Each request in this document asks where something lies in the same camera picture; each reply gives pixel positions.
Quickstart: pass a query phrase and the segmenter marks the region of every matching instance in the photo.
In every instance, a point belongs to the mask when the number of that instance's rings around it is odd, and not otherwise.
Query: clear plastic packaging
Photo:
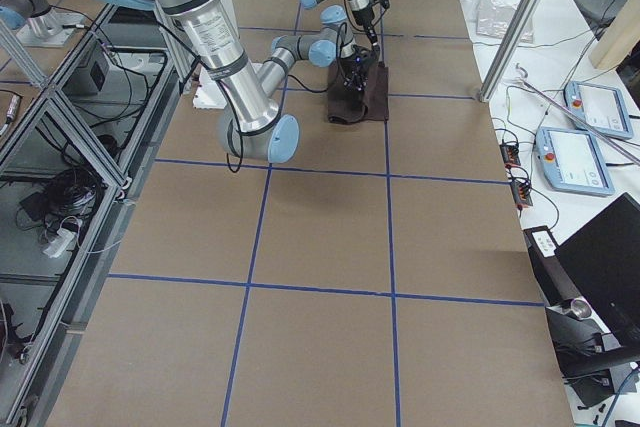
[[[478,23],[476,33],[502,39],[516,13],[517,5],[505,4],[497,0],[480,0],[478,3]],[[522,42],[533,42],[533,23],[527,22]]]

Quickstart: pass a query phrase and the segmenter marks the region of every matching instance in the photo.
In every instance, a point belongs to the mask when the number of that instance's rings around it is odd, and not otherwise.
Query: dark brown cloth
[[[329,67],[328,77],[336,78],[337,65]],[[329,122],[354,124],[363,120],[389,119],[389,69],[384,62],[378,62],[369,69],[364,94],[347,89],[342,82],[336,82],[327,92]]]

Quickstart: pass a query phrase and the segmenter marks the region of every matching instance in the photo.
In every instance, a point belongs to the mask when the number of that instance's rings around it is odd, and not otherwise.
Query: white table
[[[507,3],[517,3],[519,0],[501,0]],[[499,44],[498,39],[476,34],[476,22],[472,14],[472,0],[461,0],[469,36],[474,42],[474,54],[480,75],[484,78],[489,66],[498,49],[497,46],[482,44]],[[573,0],[542,0],[533,17],[534,42],[532,44],[521,43],[517,49],[512,62],[505,73],[503,82],[491,99],[491,114],[496,119],[507,119],[507,97],[506,89],[509,85],[514,85],[511,79],[515,79],[517,74],[516,64],[520,64],[529,73],[529,81],[540,90],[560,89],[567,74],[578,61],[583,49],[593,40],[593,34],[575,6]],[[559,43],[552,47],[527,48],[524,46],[537,46],[556,44],[564,39],[573,40]],[[595,47],[597,41],[593,41],[587,50],[587,54],[578,65],[577,70],[571,77],[572,80],[586,80],[602,73],[591,66],[588,53]],[[622,90],[627,108],[630,114],[638,114],[640,111],[633,99],[624,87],[624,84],[614,71],[607,72],[594,83],[618,87]],[[520,126],[536,131],[540,122],[544,126],[574,128],[571,122],[557,109],[550,107],[549,114],[544,116],[548,102],[538,96],[523,92],[519,89],[510,89],[511,113],[509,119]],[[561,92],[551,92],[550,95],[562,103],[563,94]],[[635,137],[632,142],[640,143],[640,122],[632,120]],[[500,120],[494,120],[496,128],[504,127]],[[531,142],[532,135],[523,129],[507,124],[507,129],[512,130],[520,142]],[[496,132],[498,140],[502,138],[502,131]],[[512,137],[506,134],[505,140]],[[635,155],[640,155],[640,148],[623,144]],[[604,158],[610,163],[628,162],[620,154],[614,152],[610,147],[600,143]],[[558,206],[560,211],[559,221],[553,229],[554,236],[559,243],[564,242],[574,232],[580,229],[587,221],[602,211],[615,198],[623,192],[629,192],[636,200],[640,200],[640,168],[615,167],[609,172],[616,189],[615,195],[611,197],[594,197],[588,195],[567,194],[552,190],[549,187],[544,175],[541,172],[539,160],[531,155],[532,144],[520,145],[520,158],[523,167],[531,174],[533,187],[545,195],[549,196]],[[551,226],[556,219],[556,212],[550,202],[537,193],[532,194],[534,206],[524,209],[520,219],[523,229],[539,225]],[[578,411],[575,406],[580,403],[572,389],[567,388],[569,400],[574,407],[574,419],[577,423],[591,424],[595,414],[593,408],[589,411]],[[618,402],[616,411],[610,420],[625,419],[640,422],[640,394],[624,395]]]

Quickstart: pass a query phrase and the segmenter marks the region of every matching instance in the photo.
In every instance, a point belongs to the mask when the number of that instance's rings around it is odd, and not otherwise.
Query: blue cable
[[[631,377],[633,377],[633,375],[637,374],[638,372],[640,372],[640,366],[636,367],[631,372],[629,372],[629,375],[627,375],[625,377],[625,379],[622,381],[622,384],[620,384],[620,388],[618,389],[618,392],[616,393],[615,397],[613,398],[613,402],[611,402],[611,406],[609,407],[609,410],[607,410],[607,415],[605,416],[604,420],[602,421],[602,427],[606,427],[607,426],[607,422],[609,422],[609,418],[611,417],[611,414],[613,414],[613,409],[616,406],[616,404],[618,403],[618,399],[620,398],[620,395],[622,394],[622,391],[624,390],[625,385],[627,385],[627,382],[629,382],[629,380],[631,380]]]

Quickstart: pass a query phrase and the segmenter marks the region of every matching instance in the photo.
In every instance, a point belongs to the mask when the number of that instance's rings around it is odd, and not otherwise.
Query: black monitor
[[[620,344],[640,345],[640,204],[621,195],[556,256]]]

